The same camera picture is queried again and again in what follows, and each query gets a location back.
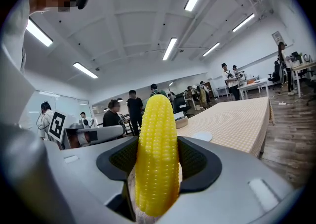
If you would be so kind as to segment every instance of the beige tablecloth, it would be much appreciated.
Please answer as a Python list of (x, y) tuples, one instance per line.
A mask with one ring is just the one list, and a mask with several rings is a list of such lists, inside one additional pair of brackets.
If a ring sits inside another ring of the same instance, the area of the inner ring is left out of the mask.
[(198, 132), (210, 132), (212, 143), (257, 156), (269, 121), (274, 123), (270, 100), (261, 97), (218, 103), (189, 118), (189, 124), (177, 133), (178, 136), (193, 137)]

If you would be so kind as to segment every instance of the glass wall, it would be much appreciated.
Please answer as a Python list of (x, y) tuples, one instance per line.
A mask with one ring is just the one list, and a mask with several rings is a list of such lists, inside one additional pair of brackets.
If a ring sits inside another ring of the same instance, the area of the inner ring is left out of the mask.
[(52, 111), (60, 111), (75, 116), (78, 118), (78, 122), (81, 119), (81, 112), (92, 118), (88, 101), (36, 90), (26, 105), (28, 117), (32, 123), (31, 130), (36, 134), (38, 133), (37, 120), (41, 113), (40, 105), (45, 101), (49, 103)]

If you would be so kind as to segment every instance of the corn kernel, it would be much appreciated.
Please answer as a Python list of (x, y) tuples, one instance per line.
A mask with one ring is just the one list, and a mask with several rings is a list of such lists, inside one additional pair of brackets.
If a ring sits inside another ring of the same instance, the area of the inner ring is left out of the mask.
[(149, 216), (163, 215), (177, 200), (179, 155), (172, 106), (164, 95), (146, 105), (136, 161), (136, 204)]

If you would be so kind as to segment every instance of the corn cob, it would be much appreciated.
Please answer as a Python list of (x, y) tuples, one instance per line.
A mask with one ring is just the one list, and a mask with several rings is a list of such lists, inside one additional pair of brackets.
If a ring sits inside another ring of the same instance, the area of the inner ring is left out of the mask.
[(149, 216), (163, 215), (179, 191), (179, 155), (172, 106), (164, 95), (146, 105), (136, 161), (136, 204)]

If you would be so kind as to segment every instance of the black shirt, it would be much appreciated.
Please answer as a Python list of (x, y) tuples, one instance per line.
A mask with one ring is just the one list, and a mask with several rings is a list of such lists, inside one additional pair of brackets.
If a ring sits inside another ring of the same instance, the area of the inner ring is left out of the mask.
[(107, 111), (103, 116), (103, 127), (121, 126), (121, 120), (117, 113)]
[(131, 119), (142, 116), (141, 109), (143, 107), (143, 102), (139, 97), (127, 100), (127, 107), (129, 107), (129, 117)]

